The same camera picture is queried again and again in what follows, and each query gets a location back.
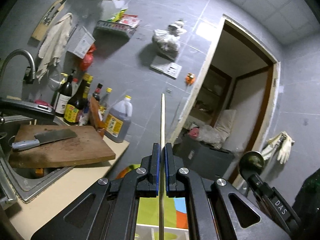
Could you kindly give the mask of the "wooden chopstick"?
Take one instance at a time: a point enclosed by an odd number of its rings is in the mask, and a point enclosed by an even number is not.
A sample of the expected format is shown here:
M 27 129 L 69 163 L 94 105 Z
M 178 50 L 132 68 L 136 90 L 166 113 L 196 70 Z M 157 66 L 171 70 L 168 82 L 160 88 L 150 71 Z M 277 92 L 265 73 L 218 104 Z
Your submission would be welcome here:
M 165 94 L 161 95 L 161 125 L 160 125 L 160 173 L 159 173 L 159 240 L 164 240 L 164 193 L 165 193 Z

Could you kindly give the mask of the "metal spoon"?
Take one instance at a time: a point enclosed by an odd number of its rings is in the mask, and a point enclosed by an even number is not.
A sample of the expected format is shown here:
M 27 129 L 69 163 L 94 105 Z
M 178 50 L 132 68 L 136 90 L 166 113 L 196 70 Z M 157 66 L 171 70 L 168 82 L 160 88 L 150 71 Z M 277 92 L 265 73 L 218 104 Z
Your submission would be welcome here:
M 247 180 L 251 175 L 260 175 L 263 171 L 265 161 L 257 151 L 245 153 L 239 161 L 239 173 Z

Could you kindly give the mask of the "white utensil caddy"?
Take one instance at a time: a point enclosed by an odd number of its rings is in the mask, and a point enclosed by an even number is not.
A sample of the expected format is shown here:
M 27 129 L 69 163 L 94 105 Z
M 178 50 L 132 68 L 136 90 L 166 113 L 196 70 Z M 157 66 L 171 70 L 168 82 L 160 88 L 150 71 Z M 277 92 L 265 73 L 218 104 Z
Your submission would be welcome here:
M 137 224 L 135 239 L 159 239 L 159 227 L 157 225 Z M 186 240 L 189 239 L 188 229 L 164 227 L 164 239 Z

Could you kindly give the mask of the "dark grey cabinet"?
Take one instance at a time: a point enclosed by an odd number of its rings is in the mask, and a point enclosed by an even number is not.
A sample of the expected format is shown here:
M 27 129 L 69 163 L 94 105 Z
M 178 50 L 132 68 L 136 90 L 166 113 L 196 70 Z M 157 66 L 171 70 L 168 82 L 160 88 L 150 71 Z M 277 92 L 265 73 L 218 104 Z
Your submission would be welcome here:
M 173 154 L 182 159 L 184 167 L 195 171 L 202 178 L 214 180 L 223 177 L 234 154 L 217 150 L 213 146 L 191 139 L 188 135 L 173 146 Z

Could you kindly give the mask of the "clear plastic bag on cabinet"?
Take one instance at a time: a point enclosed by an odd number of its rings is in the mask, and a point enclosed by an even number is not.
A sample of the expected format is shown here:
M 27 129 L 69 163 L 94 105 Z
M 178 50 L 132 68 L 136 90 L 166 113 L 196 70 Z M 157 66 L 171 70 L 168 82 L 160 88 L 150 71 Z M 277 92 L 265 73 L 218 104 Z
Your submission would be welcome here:
M 194 127 L 188 132 L 188 135 L 191 139 L 213 146 L 215 149 L 220 149 L 229 137 L 228 132 L 221 131 L 209 125 Z

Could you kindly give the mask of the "white rubber gloves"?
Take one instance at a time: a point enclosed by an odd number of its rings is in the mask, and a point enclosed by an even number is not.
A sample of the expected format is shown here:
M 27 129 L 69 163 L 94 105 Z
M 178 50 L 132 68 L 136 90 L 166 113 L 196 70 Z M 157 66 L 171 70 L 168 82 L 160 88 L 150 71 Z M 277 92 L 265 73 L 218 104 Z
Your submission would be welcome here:
M 295 141 L 288 135 L 287 132 L 282 131 L 275 137 L 266 141 L 266 146 L 261 152 L 264 161 L 270 160 L 276 153 L 276 159 L 283 165 L 285 164 L 291 154 L 291 148 Z

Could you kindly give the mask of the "white pillow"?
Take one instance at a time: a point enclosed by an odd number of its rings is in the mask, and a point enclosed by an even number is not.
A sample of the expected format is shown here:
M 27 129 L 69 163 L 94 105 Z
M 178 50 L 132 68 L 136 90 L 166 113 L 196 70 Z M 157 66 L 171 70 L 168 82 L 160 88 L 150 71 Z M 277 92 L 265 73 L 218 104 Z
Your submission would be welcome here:
M 214 129 L 218 133 L 222 142 L 225 142 L 229 137 L 233 122 L 235 120 L 236 110 L 234 109 L 225 109 L 217 120 Z

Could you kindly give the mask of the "large soy sauce jug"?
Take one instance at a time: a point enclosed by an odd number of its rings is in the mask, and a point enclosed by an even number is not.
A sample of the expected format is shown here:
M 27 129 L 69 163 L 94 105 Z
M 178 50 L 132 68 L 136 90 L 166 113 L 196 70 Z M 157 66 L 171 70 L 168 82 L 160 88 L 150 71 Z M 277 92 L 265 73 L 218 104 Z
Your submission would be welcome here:
M 131 125 L 132 112 L 131 96 L 125 95 L 123 100 L 113 105 L 107 114 L 105 136 L 116 143 L 123 142 Z

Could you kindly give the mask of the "wooden cutting board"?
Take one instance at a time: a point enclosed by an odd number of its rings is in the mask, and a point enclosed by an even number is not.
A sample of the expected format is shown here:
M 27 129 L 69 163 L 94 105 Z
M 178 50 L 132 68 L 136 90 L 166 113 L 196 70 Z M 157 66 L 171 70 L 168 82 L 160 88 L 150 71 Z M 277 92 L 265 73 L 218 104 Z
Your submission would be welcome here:
M 116 158 L 92 126 L 22 125 L 15 141 L 31 140 L 36 133 L 70 129 L 77 136 L 22 152 L 11 151 L 9 164 L 14 168 L 67 167 L 94 164 Z

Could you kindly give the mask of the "dark soy sauce bottle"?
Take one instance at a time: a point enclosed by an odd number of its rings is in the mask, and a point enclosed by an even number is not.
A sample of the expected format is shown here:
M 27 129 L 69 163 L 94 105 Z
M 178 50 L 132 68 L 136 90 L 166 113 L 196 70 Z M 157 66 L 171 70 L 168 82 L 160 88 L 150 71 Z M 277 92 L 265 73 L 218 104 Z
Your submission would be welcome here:
M 69 99 L 66 105 L 64 122 L 69 125 L 77 125 L 84 108 L 87 106 L 87 97 L 93 76 L 85 73 L 76 93 Z

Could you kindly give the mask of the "white plastic bag hanging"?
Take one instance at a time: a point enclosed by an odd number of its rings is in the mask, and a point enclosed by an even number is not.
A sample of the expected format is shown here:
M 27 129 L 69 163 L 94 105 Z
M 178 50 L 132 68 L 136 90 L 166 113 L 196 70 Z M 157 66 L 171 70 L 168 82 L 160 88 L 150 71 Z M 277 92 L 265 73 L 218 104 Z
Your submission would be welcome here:
M 155 29 L 152 42 L 159 52 L 171 60 L 176 60 L 181 47 L 180 38 L 187 31 L 184 28 L 185 22 L 179 19 L 167 26 L 165 30 Z

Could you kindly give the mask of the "dark wine bottle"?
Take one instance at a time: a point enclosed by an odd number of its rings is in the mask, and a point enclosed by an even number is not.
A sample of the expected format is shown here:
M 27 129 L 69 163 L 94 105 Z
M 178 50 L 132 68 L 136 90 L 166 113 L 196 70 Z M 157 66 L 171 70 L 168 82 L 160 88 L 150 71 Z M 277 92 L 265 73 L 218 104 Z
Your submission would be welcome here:
M 67 80 L 61 85 L 58 90 L 56 102 L 54 105 L 55 115 L 63 117 L 65 114 L 66 106 L 69 99 L 72 97 L 73 88 L 72 81 L 75 70 L 73 69 L 71 74 L 67 77 Z

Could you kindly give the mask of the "red plastic bag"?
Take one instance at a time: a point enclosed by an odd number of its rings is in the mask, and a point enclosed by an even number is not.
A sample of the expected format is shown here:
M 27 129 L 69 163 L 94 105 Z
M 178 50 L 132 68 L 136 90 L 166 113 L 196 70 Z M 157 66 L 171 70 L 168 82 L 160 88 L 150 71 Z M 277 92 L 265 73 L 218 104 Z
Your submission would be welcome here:
M 85 54 L 84 58 L 80 60 L 79 62 L 79 69 L 83 72 L 85 72 L 89 66 L 92 64 L 94 55 L 93 53 L 96 51 L 96 46 L 95 44 L 92 44 Z

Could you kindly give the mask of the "beige hanging towel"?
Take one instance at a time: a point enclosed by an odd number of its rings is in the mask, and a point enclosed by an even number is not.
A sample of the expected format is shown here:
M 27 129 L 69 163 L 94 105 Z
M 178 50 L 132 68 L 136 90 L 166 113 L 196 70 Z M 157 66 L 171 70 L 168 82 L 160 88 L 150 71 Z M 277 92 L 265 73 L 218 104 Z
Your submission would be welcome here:
M 69 39 L 72 20 L 73 14 L 68 12 L 48 32 L 38 53 L 38 57 L 41 59 L 36 72 L 38 82 L 41 82 L 43 76 L 48 72 L 49 66 L 56 66 L 60 62 L 60 57 Z

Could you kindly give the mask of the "wooden knife holder board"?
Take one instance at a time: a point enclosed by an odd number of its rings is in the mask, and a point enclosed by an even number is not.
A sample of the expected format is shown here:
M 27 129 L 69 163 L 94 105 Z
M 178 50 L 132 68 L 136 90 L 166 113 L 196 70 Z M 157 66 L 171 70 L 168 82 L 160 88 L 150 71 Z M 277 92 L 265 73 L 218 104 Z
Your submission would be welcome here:
M 46 32 L 48 31 L 52 21 L 56 18 L 57 14 L 64 8 L 67 0 L 55 1 L 49 10 L 45 13 L 42 20 L 38 23 L 33 31 L 31 37 L 37 41 L 43 40 Z

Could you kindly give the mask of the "metal sink faucet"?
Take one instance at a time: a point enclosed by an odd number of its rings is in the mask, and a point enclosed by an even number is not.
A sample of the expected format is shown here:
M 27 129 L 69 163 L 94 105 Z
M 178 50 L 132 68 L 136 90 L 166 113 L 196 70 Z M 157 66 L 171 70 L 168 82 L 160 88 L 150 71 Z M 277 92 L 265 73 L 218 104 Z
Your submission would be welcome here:
M 35 61 L 31 53 L 25 49 L 16 49 L 4 59 L 1 66 L 1 82 L 3 81 L 8 64 L 16 57 L 18 59 L 15 63 L 18 63 L 18 66 L 21 68 L 20 72 L 24 73 L 23 83 L 32 85 L 36 79 Z

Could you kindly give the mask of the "orange wall hook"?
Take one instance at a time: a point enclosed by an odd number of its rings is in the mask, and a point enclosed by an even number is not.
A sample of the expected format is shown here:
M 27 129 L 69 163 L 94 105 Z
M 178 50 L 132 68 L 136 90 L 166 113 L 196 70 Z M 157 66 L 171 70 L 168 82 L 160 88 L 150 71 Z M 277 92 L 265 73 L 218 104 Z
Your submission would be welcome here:
M 188 73 L 188 75 L 185 77 L 185 83 L 188 86 L 191 86 L 196 80 L 196 76 L 193 73 Z

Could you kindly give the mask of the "wall switch panel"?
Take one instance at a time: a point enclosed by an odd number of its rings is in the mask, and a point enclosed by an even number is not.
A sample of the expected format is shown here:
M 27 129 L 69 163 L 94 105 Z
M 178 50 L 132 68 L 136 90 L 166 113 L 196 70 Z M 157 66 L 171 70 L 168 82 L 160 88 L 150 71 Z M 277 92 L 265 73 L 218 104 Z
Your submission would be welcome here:
M 155 69 L 173 79 L 177 79 L 180 74 L 182 67 L 170 60 L 156 56 L 153 62 L 150 64 L 152 69 Z

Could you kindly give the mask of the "grey wall shelf rack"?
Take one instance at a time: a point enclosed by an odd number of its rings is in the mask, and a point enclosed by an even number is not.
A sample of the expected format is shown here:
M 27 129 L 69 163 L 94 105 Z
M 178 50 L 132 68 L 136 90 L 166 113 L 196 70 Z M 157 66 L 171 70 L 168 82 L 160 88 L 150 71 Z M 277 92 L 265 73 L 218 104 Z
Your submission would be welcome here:
M 104 30 L 108 32 L 112 32 L 118 35 L 125 36 L 127 38 L 131 38 L 135 32 L 136 28 L 131 27 L 130 25 L 118 22 L 108 22 L 99 20 L 97 25 L 95 26 L 96 29 Z

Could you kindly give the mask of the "white wall box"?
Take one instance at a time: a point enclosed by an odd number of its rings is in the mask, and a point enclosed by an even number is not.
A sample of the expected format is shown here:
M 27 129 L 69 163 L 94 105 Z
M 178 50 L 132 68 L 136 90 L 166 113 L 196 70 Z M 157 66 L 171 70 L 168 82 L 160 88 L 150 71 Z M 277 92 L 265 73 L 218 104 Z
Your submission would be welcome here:
M 83 59 L 92 44 L 95 42 L 95 38 L 92 34 L 83 26 L 76 29 L 67 43 L 67 51 L 74 54 L 80 59 Z

